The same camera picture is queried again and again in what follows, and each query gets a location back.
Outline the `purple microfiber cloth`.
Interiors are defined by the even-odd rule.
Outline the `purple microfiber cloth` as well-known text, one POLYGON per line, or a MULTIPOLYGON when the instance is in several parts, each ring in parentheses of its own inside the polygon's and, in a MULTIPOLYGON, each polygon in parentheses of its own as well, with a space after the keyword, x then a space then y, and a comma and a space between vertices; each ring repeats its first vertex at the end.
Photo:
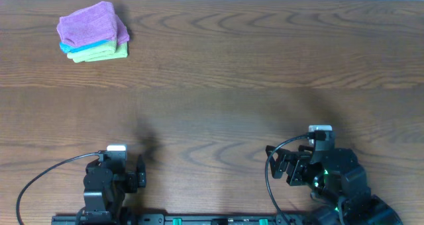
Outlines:
POLYGON ((60 17, 56 27, 62 43, 78 48, 117 36, 117 21, 112 3, 101 1, 60 17))

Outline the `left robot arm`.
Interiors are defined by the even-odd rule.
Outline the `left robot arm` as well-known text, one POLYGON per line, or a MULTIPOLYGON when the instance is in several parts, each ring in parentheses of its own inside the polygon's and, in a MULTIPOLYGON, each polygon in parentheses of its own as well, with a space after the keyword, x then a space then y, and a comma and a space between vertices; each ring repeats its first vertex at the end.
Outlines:
POLYGON ((88 163, 83 178, 85 206, 75 218, 75 224, 137 224, 131 210, 123 206, 125 195, 146 186, 146 165, 137 157, 136 169, 126 170, 126 151, 103 150, 98 159, 88 163))

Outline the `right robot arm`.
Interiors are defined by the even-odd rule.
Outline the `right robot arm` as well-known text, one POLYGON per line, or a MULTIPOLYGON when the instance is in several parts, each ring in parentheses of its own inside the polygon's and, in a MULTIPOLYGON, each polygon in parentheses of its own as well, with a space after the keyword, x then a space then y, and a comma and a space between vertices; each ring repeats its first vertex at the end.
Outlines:
POLYGON ((367 184, 365 169, 351 149, 336 148, 335 133, 329 125, 311 125, 308 140, 297 151, 284 146, 267 146, 265 178, 287 176, 290 186, 307 185, 310 197, 323 206, 302 216, 298 224, 401 224, 401 218, 367 184))

